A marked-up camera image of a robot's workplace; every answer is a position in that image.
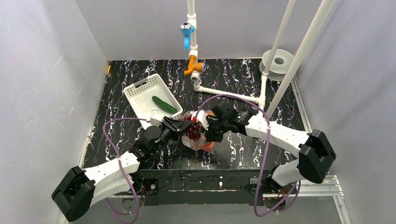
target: faucet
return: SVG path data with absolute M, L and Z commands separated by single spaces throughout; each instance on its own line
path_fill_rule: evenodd
M 191 39 L 191 34 L 194 32 L 194 27 L 188 23 L 184 22 L 182 25 L 180 25 L 180 28 L 182 30 L 182 34 L 184 36 L 184 44 L 183 47 L 185 50 L 190 49 L 190 39 Z

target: cable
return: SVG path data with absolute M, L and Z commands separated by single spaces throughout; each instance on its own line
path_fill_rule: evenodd
M 143 188 L 143 191 L 142 191 L 142 193 L 141 193 L 141 200 L 143 201 L 143 203 L 144 203 L 144 192 L 146 191 L 146 186 L 144 186 L 144 188 Z
M 287 198 L 287 197 L 292 193 L 292 191 L 296 188 L 297 182 L 294 183 L 294 186 L 289 190 L 289 192 L 287 192 L 287 194 L 285 195 L 285 197 L 282 198 L 275 206 L 273 206 L 272 208 L 268 209 L 266 212 L 264 212 L 264 213 L 262 213 L 262 214 L 259 214 L 259 213 L 258 213 L 258 211 L 257 211 L 257 199 L 258 199 L 258 195 L 259 195 L 259 189 L 260 189 L 260 185 L 261 185 L 262 174 L 263 174 L 263 172 L 264 172 L 264 164 L 265 164 L 265 161 L 267 160 L 267 155 L 268 155 L 269 137 L 270 137 L 270 135 L 271 135 L 271 129 L 269 128 L 269 127 L 270 127 L 269 117 L 268 117 L 268 115 L 264 112 L 264 110 L 262 110 L 261 108 L 259 108 L 256 104 L 253 104 L 253 103 L 251 103 L 251 102 L 249 102 L 249 101 L 247 101 L 247 100 L 244 100 L 244 99 L 242 99 L 242 98 L 240 98 L 240 97 L 237 97 L 237 96 L 228 95 L 228 94 L 219 94 L 219 95 L 210 97 L 210 98 L 208 98 L 207 100 L 205 100 L 205 102 L 203 102 L 202 105 L 198 108 L 197 113 L 195 114 L 195 118 L 198 116 L 199 111 L 202 110 L 202 108 L 204 107 L 205 104 L 207 104 L 210 100 L 215 99 L 215 98 L 217 98 L 217 97 L 228 97 L 228 98 L 234 98 L 234 99 L 239 99 L 239 100 L 241 100 L 241 101 L 244 101 L 245 103 L 247 103 L 247 104 L 251 105 L 252 107 L 256 108 L 257 110 L 259 110 L 259 111 L 263 114 L 263 117 L 265 118 L 265 120 L 266 120 L 266 122 L 267 122 L 267 127 L 268 127 L 267 140 L 266 140 L 266 142 L 265 142 L 264 156 L 263 156 L 263 158 L 262 158 L 262 166 L 261 166 L 261 168 L 260 168 L 260 173 L 259 173 L 259 177 L 258 177 L 258 180 L 257 180 L 257 187 L 256 187 L 256 192 L 255 192 L 255 201 L 254 201 L 254 210 L 255 210 L 256 216 L 258 216 L 258 217 L 266 216 L 267 214 L 273 212 L 273 211 L 275 210 L 276 207 L 278 207 L 280 204 L 282 204 L 282 203 L 286 200 L 286 198 Z M 292 204 L 294 204 L 294 202 L 295 202 L 295 200 L 296 200 L 296 198 L 297 198 L 297 195 L 298 195 L 298 194 L 296 194 L 296 196 L 294 197 L 294 199 L 293 199 L 293 201 L 291 202 L 291 204 L 290 204 L 289 206 L 287 206 L 287 208 L 283 209 L 282 211 L 287 210 L 288 208 L 290 208 L 290 206 L 291 206 Z
M 294 204 L 294 202 L 295 202 L 296 199 L 297 199 L 298 194 L 300 193 L 300 188 L 301 188 L 301 181 L 298 181 L 298 189 L 297 189 L 296 195 L 295 195 L 294 198 L 293 198 L 293 201 L 291 201 L 291 203 L 290 203 L 288 206 L 286 206 L 286 208 L 284 208 L 284 209 L 282 209 L 282 210 L 280 210 L 280 211 L 277 211 L 277 212 L 286 211 L 287 209 L 289 209 L 289 208 Z
M 109 137 L 109 135 L 106 133 L 106 126 L 107 126 L 108 124 L 110 124 L 110 123 L 113 123 L 113 122 L 117 121 L 117 120 L 145 120 L 145 119 L 141 119 L 141 118 L 117 118 L 117 119 L 110 120 L 110 121 L 106 122 L 106 123 L 103 125 L 103 128 L 102 128 L 102 129 L 103 129 L 103 134 L 105 135 L 106 139 L 109 141 L 110 145 L 114 148 L 115 153 L 116 153 L 116 155 L 117 155 L 117 158 L 119 158 L 119 157 L 121 156 L 121 155 L 120 155 L 120 152 L 118 151 L 116 145 L 113 143 L 113 141 L 111 140 L 111 138 Z M 107 203 L 107 207 L 109 208 L 109 211 L 111 212 L 111 214 L 112 214 L 118 221 L 120 221 L 121 223 L 124 223 L 124 224 L 132 224 L 132 223 L 134 223 L 134 222 L 137 220 L 137 218 L 139 217 L 139 212 L 140 212 L 139 200 L 137 200 L 137 194 L 136 194 L 136 191 L 135 191 L 135 189 L 134 189 L 134 186 L 133 186 L 133 184 L 131 183 L 131 181 L 129 180 L 128 175 L 125 173 L 125 170 L 124 170 L 124 168 L 122 167 L 122 164 L 121 164 L 121 160 L 119 160 L 119 159 L 118 159 L 118 165 L 120 166 L 120 170 L 121 170 L 122 176 L 124 176 L 125 180 L 127 181 L 128 185 L 129 185 L 130 188 L 131 188 L 132 194 L 134 195 L 135 202 L 136 202 L 136 211 L 125 214 L 125 212 L 117 211 L 113 206 L 111 206 L 111 204 L 110 204 L 110 202 L 109 202 L 108 199 L 106 199 L 106 203 Z M 136 215 L 135 215 L 134 219 L 133 219 L 131 222 L 127 222 L 127 221 L 125 221 L 125 220 L 123 220 L 123 219 L 121 219 L 120 217 L 117 216 L 117 214 L 129 215 L 129 214 L 135 213 L 135 212 L 136 212 Z

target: white pvc pipe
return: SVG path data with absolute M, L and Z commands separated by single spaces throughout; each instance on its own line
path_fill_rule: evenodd
M 196 47 L 197 47 L 197 31 L 195 30 L 191 34 L 190 48 L 196 48 Z
M 284 33 L 285 29 L 286 29 L 286 25 L 287 25 L 287 23 L 289 21 L 291 12 L 293 11 L 294 3 L 296 3 L 296 0 L 289 0 L 289 3 L 287 4 L 287 7 L 286 7 L 285 13 L 283 15 L 283 19 L 282 19 L 281 25 L 279 26 L 278 34 L 276 35 L 276 38 L 275 38 L 275 41 L 274 41 L 274 45 L 272 46 L 272 49 L 271 49 L 271 52 L 269 54 L 269 58 L 268 58 L 267 64 L 265 65 L 265 69 L 264 69 L 264 72 L 263 72 L 265 74 L 268 74 L 269 68 L 271 67 L 272 61 L 274 60 L 276 50 L 278 50 L 279 43 L 282 40 L 282 36 L 283 36 L 283 33 Z
M 195 0 L 187 0 L 188 15 L 193 16 L 195 14 Z
M 261 89 L 260 89 L 260 102 L 259 102 L 259 108 L 264 110 L 265 106 L 265 87 L 267 86 L 267 75 L 262 74 L 261 77 Z
M 316 35 L 318 34 L 320 28 L 322 27 L 323 22 L 325 21 L 334 3 L 335 0 L 322 0 L 322 3 L 320 3 L 318 11 L 313 17 L 313 20 L 307 30 L 307 33 L 305 34 L 303 41 L 301 41 L 300 47 L 298 48 L 296 55 L 294 56 L 294 59 L 290 64 L 289 69 L 287 70 L 286 75 L 283 78 L 283 81 L 274 96 L 274 99 L 272 99 L 271 104 L 269 105 L 269 108 L 266 112 L 269 117 L 272 116 L 276 107 L 281 101 L 281 98 L 286 92 L 298 67 L 300 67 L 301 62 L 303 62 L 304 57 L 308 53 L 309 48 L 311 47 Z
M 230 93 L 230 92 L 226 92 L 226 91 L 220 91 L 220 90 L 213 90 L 213 89 L 209 89 L 206 87 L 202 87 L 200 86 L 199 89 L 197 90 L 199 92 L 207 92 L 207 93 L 211 93 L 211 94 L 228 94 L 228 95 L 232 95 L 232 96 L 236 96 L 236 97 L 240 97 L 242 99 L 245 99 L 247 101 L 253 102 L 253 103 L 258 103 L 259 98 L 255 98 L 255 97 L 248 97 L 248 96 L 244 96 L 244 95 L 239 95 L 239 94 L 235 94 L 235 93 Z

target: orange pipe fitting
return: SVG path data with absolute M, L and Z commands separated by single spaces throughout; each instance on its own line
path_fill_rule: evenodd
M 185 76 L 191 75 L 193 71 L 202 72 L 201 62 L 197 63 L 197 65 L 194 65 L 196 59 L 197 57 L 195 57 L 194 55 L 190 56 L 190 61 L 188 62 L 187 70 L 184 71 Z

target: black marble surface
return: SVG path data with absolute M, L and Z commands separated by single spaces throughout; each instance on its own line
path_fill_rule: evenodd
M 205 63 L 201 74 L 204 87 L 250 95 L 260 94 L 259 59 L 211 59 Z M 187 68 L 186 60 L 151 60 L 151 61 L 113 61 L 106 79 L 105 88 L 99 104 L 98 113 L 91 132 L 91 141 L 87 145 L 84 168 L 97 166 L 115 158 L 115 152 L 105 139 L 102 126 L 115 118 L 134 117 L 123 89 L 149 75 L 158 73 L 170 91 L 179 101 L 184 111 L 196 110 L 207 98 L 208 93 L 193 90 L 190 77 L 183 71 Z M 266 87 L 266 108 L 272 100 L 279 82 L 268 81 Z M 236 108 L 244 108 L 243 102 L 230 99 Z M 206 109 L 214 105 L 209 102 Z M 278 109 L 271 120 L 287 127 L 304 130 L 292 87 L 286 91 Z M 121 153 L 130 149 L 142 133 L 139 121 L 119 121 L 107 129 Z M 154 161 L 144 164 L 143 169 L 258 169 L 264 152 L 265 141 L 247 137 L 242 134 L 227 133 L 221 143 L 216 143 L 213 154 L 193 151 L 181 142 L 170 142 L 160 148 Z M 293 160 L 290 153 L 270 145 L 265 169 Z

